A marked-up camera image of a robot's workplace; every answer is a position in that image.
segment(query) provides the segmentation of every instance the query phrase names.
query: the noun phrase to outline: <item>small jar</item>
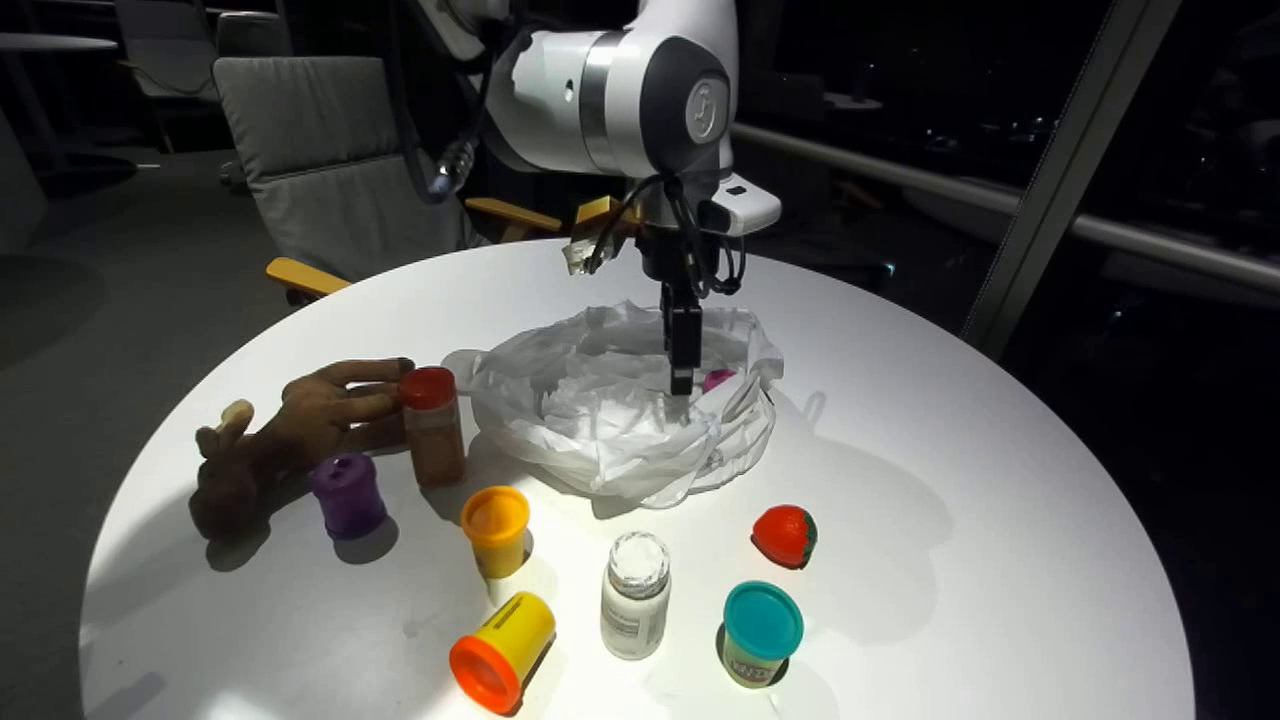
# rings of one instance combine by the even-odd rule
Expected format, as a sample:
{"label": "small jar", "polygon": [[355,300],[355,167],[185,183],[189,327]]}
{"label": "small jar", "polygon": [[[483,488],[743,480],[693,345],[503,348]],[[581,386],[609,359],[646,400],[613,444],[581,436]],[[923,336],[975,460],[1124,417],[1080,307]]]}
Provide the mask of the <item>small jar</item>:
{"label": "small jar", "polygon": [[555,614],[514,594],[476,632],[446,647],[450,682],[486,714],[514,715],[541,656],[555,639]]}
{"label": "small jar", "polygon": [[600,635],[617,656],[650,656],[669,628],[672,557],[646,534],[613,543],[600,588]]}
{"label": "small jar", "polygon": [[529,500],[514,488],[479,488],[463,500],[460,526],[483,581],[513,576],[533,548]]}
{"label": "small jar", "polygon": [[388,526],[385,497],[376,491],[370,455],[333,455],[308,474],[333,541],[360,541]]}
{"label": "small jar", "polygon": [[414,367],[400,386],[400,411],[414,485],[427,491],[463,480],[466,455],[450,372]]}

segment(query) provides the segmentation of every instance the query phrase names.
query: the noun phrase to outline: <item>jar lid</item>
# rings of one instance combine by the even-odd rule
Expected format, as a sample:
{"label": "jar lid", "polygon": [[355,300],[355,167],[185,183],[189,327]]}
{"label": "jar lid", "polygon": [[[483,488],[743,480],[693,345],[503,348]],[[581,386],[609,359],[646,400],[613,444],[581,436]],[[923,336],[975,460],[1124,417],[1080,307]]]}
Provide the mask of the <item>jar lid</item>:
{"label": "jar lid", "polygon": [[460,635],[446,647],[450,682],[486,714],[513,715],[518,710],[518,675],[503,654],[483,644],[479,635]]}
{"label": "jar lid", "polygon": [[414,367],[400,386],[400,405],[409,407],[439,407],[455,400],[455,379],[446,367]]}
{"label": "jar lid", "polygon": [[370,467],[370,455],[364,455],[364,453],[333,455],[333,460],[325,460],[325,464],[316,464],[308,474],[308,485],[319,497],[347,491],[347,488],[360,488],[360,485],[370,485],[370,480],[376,480],[376,467]]}
{"label": "jar lid", "polygon": [[529,500],[514,488],[479,488],[463,500],[460,526],[473,543],[513,543],[529,534]]}
{"label": "jar lid", "polygon": [[797,601],[776,584],[736,584],[722,601],[722,635],[758,661],[786,661],[802,639]]}
{"label": "jar lid", "polygon": [[609,584],[632,601],[669,588],[672,557],[650,534],[627,534],[609,552]]}
{"label": "jar lid", "polygon": [[815,526],[798,503],[776,503],[753,526],[753,543],[785,567],[802,567],[815,543]]}

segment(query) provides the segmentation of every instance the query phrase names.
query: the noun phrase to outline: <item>yellow cup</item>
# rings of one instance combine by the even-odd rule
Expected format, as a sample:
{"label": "yellow cup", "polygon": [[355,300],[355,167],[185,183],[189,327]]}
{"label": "yellow cup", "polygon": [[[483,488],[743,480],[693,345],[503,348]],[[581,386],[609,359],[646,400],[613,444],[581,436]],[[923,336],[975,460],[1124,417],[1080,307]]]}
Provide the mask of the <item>yellow cup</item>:
{"label": "yellow cup", "polygon": [[450,644],[446,668],[476,703],[513,715],[553,639],[553,609],[533,594],[514,594],[473,635]]}
{"label": "yellow cup", "polygon": [[460,526],[483,581],[503,581],[529,561],[529,500],[514,488],[473,491]]}

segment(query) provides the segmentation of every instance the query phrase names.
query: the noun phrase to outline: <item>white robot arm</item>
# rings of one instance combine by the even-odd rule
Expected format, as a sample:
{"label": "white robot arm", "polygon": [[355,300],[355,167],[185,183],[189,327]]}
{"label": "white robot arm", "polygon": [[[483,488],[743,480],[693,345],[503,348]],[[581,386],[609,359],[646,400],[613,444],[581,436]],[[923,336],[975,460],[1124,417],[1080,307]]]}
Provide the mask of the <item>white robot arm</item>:
{"label": "white robot arm", "polygon": [[[663,283],[672,396],[694,390],[700,300],[722,249],[778,219],[778,200],[733,172],[736,0],[638,0],[624,29],[518,29],[518,0],[418,0],[439,47],[476,63],[486,147],[522,172],[627,177],[638,200],[638,251]],[[490,51],[479,24],[513,24],[518,39]],[[617,239],[576,239],[563,255],[594,271]]]}

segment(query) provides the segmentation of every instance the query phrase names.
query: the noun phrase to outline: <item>clear plastic bag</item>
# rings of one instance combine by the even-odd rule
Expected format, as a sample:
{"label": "clear plastic bag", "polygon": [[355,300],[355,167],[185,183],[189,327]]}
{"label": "clear plastic bag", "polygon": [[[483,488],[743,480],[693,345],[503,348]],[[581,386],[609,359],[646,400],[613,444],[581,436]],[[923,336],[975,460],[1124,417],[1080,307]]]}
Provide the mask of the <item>clear plastic bag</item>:
{"label": "clear plastic bag", "polygon": [[669,411],[661,312],[589,307],[490,354],[446,359],[490,449],[591,497],[672,509],[718,488],[766,449],[766,386],[785,359],[748,312],[704,312],[704,386]]}

